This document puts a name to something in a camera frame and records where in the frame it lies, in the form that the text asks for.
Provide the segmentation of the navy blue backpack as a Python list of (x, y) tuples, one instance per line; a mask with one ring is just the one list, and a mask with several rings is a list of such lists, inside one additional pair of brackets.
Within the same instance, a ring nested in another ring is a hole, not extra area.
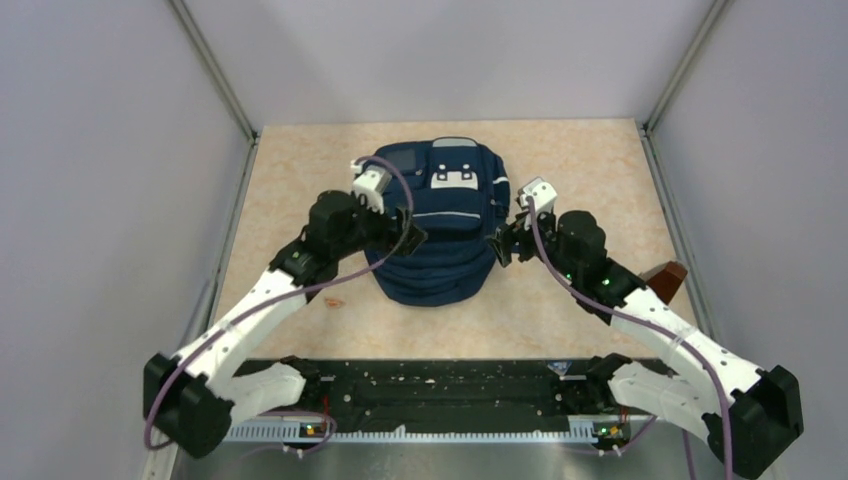
[(414, 307), (476, 295), (496, 262), (486, 238), (509, 215), (511, 188), (502, 158), (468, 137), (388, 144), (375, 154), (403, 174), (414, 224), (427, 234), (411, 255), (394, 254), (374, 270), (383, 293)]

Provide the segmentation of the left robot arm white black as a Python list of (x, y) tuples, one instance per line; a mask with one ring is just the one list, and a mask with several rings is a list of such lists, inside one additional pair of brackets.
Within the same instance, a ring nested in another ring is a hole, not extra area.
[(143, 369), (143, 440), (151, 451), (172, 444), (194, 458), (214, 451), (229, 430), (288, 407), (308, 413), (320, 386), (284, 361), (256, 373), (238, 370), (285, 319), (320, 291), (363, 276), (370, 265), (339, 276), (342, 260), (376, 250), (386, 258), (408, 255), (425, 239), (413, 220), (411, 193), (388, 210), (382, 194), (329, 190), (309, 210), (299, 235), (282, 247), (248, 293), (198, 338)]

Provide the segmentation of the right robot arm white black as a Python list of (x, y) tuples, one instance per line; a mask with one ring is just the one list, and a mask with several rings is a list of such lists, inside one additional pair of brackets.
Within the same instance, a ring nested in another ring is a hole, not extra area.
[(609, 257), (606, 234), (587, 211), (524, 212), (487, 239), (502, 266), (542, 261), (587, 312), (648, 347), (656, 373), (609, 354), (592, 367), (589, 404), (659, 417), (702, 440), (734, 475), (760, 478), (804, 431), (797, 377), (765, 369), (689, 324), (640, 276)]

